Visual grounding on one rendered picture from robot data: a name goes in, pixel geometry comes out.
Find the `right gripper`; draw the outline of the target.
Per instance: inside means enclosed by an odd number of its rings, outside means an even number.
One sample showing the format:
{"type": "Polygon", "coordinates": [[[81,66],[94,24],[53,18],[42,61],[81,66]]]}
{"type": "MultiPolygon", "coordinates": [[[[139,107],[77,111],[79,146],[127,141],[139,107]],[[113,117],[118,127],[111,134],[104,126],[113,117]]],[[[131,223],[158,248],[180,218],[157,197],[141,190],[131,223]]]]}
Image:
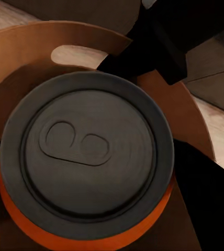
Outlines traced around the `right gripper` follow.
{"type": "Polygon", "coordinates": [[[173,85],[187,78],[185,53],[224,31],[224,0],[157,0],[142,2],[133,42],[117,57],[111,54],[97,70],[130,79],[157,70],[173,85]]]}

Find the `trash can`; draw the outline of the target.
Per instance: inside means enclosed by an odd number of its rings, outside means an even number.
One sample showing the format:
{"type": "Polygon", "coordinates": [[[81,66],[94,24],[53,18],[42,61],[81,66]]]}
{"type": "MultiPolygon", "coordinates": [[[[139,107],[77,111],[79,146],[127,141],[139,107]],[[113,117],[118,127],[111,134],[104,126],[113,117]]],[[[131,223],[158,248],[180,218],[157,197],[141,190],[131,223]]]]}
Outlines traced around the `trash can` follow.
{"type": "MultiPolygon", "coordinates": [[[[77,45],[117,57],[133,40],[84,22],[42,20],[0,29],[0,141],[10,114],[34,88],[53,77],[91,67],[59,64],[52,51],[77,45]]],[[[186,142],[216,163],[206,121],[182,80],[169,85],[157,70],[133,77],[164,114],[173,139],[186,142]]],[[[52,251],[31,239],[14,222],[0,195],[0,251],[52,251]]],[[[177,179],[160,217],[139,239],[116,251],[202,251],[177,179]]]]}

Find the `can of soda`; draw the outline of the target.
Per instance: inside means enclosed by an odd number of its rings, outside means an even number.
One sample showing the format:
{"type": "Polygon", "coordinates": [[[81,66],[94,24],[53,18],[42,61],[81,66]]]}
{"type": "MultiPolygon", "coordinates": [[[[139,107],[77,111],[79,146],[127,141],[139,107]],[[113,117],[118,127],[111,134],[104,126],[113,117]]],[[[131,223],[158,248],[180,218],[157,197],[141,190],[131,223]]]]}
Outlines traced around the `can of soda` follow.
{"type": "Polygon", "coordinates": [[[101,71],[51,78],[10,114],[0,195],[17,226],[52,251],[116,251],[170,199],[171,128],[136,84],[101,71]]]}

